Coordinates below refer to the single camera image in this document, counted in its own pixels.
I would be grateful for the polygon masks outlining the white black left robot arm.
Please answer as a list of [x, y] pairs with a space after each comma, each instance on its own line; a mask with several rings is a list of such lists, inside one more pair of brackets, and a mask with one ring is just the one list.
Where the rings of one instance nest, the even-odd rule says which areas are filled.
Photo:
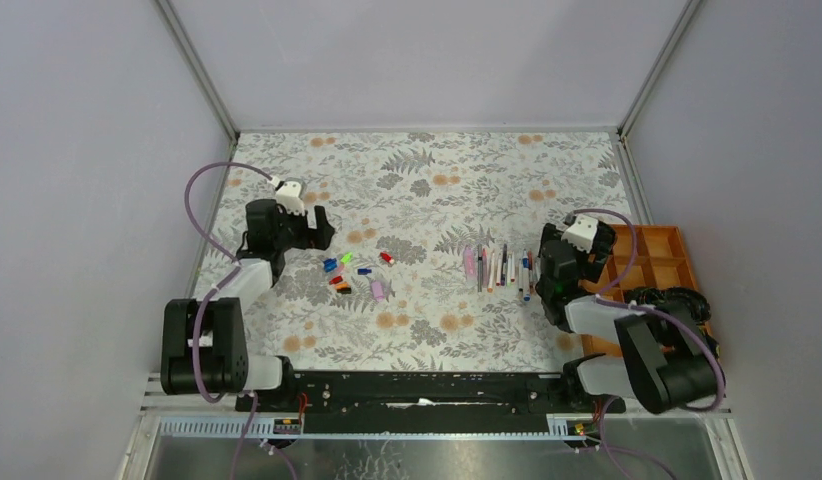
[[325, 251], [336, 232], [323, 206], [294, 214], [273, 199], [245, 207], [246, 230], [234, 270], [203, 298], [174, 299], [164, 308], [160, 384], [167, 395], [259, 391], [275, 411], [296, 401], [297, 385], [281, 356], [247, 352], [244, 315], [279, 281], [291, 249]]

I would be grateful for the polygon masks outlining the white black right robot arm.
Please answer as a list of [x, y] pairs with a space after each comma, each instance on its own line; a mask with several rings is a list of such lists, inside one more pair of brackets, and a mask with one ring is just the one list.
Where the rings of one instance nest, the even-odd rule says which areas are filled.
[[639, 286], [620, 302], [584, 288], [600, 279], [617, 240], [614, 229], [577, 215], [565, 229], [546, 224], [534, 265], [535, 284], [550, 324], [571, 334], [617, 345], [621, 354], [586, 355], [562, 369], [562, 402], [584, 412], [600, 396], [632, 398], [652, 414], [694, 409], [698, 400], [720, 401], [726, 380], [717, 343], [702, 327], [711, 317], [694, 289]]

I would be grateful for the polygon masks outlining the pink highlighter marker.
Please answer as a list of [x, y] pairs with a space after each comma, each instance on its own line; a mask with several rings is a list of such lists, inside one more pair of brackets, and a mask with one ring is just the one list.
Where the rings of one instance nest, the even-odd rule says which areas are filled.
[[478, 279], [476, 271], [477, 255], [476, 251], [470, 246], [467, 246], [463, 251], [463, 263], [467, 279], [469, 281], [476, 281]]

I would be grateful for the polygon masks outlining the purple pen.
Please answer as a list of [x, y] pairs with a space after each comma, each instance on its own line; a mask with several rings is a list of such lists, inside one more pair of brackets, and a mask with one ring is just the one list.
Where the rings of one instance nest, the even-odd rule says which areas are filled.
[[509, 261], [508, 248], [507, 248], [507, 245], [504, 244], [503, 249], [501, 251], [501, 260], [500, 260], [500, 265], [499, 265], [499, 271], [500, 271], [500, 273], [499, 273], [499, 285], [500, 286], [507, 286], [508, 285], [508, 279], [509, 279], [508, 261]]

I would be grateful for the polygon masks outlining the white marker orange cap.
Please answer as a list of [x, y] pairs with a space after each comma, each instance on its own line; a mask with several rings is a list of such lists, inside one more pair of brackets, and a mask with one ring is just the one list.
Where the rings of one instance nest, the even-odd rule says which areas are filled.
[[489, 255], [488, 255], [487, 291], [489, 293], [492, 293], [494, 291], [494, 288], [496, 287], [497, 282], [498, 282], [498, 278], [499, 278], [499, 276], [497, 274], [498, 265], [499, 265], [498, 252], [495, 249], [492, 249], [489, 252]]

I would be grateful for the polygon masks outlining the red orange gel pen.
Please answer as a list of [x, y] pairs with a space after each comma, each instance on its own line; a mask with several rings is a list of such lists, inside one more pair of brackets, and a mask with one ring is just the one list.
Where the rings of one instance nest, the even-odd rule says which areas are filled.
[[534, 256], [531, 250], [527, 252], [526, 258], [526, 271], [527, 271], [527, 284], [528, 284], [528, 292], [529, 295], [534, 295], [535, 291], [535, 277], [534, 277]]

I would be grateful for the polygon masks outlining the pink highlighter cap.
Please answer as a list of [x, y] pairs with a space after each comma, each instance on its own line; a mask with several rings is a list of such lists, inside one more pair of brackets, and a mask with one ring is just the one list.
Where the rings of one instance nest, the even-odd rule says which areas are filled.
[[385, 300], [385, 290], [381, 281], [374, 280], [370, 283], [371, 293], [376, 302]]

